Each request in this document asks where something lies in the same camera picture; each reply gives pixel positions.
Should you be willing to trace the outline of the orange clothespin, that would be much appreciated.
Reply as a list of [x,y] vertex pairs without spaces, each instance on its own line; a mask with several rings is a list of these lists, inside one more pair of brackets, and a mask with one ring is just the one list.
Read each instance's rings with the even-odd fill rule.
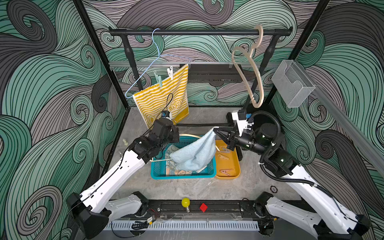
[[218,157],[219,157],[220,159],[223,159],[223,160],[230,160],[229,157],[227,157],[227,156],[225,156],[225,155],[222,155],[222,154],[218,154]]

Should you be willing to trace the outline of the light blue towel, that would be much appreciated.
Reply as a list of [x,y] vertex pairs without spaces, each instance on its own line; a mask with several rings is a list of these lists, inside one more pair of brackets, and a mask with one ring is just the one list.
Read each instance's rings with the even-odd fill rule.
[[180,170],[198,171],[207,166],[217,151],[214,128],[193,143],[170,153],[170,159]]

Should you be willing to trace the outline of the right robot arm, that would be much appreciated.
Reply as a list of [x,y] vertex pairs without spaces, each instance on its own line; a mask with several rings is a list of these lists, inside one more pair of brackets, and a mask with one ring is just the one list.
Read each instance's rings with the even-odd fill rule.
[[258,215],[277,217],[306,231],[318,240],[361,240],[372,227],[364,215],[357,215],[312,179],[300,162],[281,147],[281,123],[273,114],[257,111],[232,112],[234,127],[214,128],[229,150],[239,147],[260,155],[258,165],[270,179],[286,183],[313,209],[301,209],[272,194],[255,201]]

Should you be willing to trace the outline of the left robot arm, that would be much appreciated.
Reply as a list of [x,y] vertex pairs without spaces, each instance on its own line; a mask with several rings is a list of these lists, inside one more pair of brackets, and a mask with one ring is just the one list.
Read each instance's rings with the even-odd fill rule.
[[171,119],[161,117],[155,120],[152,129],[136,138],[111,170],[82,193],[68,196],[69,215],[87,240],[96,237],[115,219],[146,213],[148,200],[139,192],[121,201],[112,201],[111,198],[135,172],[158,156],[169,143],[178,143],[179,140],[179,130]]

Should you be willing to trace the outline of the bunny pattern towel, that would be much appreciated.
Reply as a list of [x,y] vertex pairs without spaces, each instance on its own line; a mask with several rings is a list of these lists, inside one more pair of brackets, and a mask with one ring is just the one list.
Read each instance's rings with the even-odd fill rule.
[[166,151],[165,151],[165,160],[166,160],[166,176],[189,176],[192,174],[199,174],[203,170],[207,168],[207,166],[204,166],[203,168],[197,170],[197,171],[186,171],[182,170],[178,167],[177,163],[175,163],[171,158],[170,154],[173,152],[176,152],[179,148],[170,145]]

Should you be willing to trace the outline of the cream plastic hanger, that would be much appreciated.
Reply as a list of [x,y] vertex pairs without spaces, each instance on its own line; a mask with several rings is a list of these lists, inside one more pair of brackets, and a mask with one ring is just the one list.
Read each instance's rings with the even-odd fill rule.
[[215,154],[218,151],[213,131],[203,136],[181,134],[178,143],[168,144],[151,160],[152,175],[163,179],[182,176],[211,178],[216,174]]

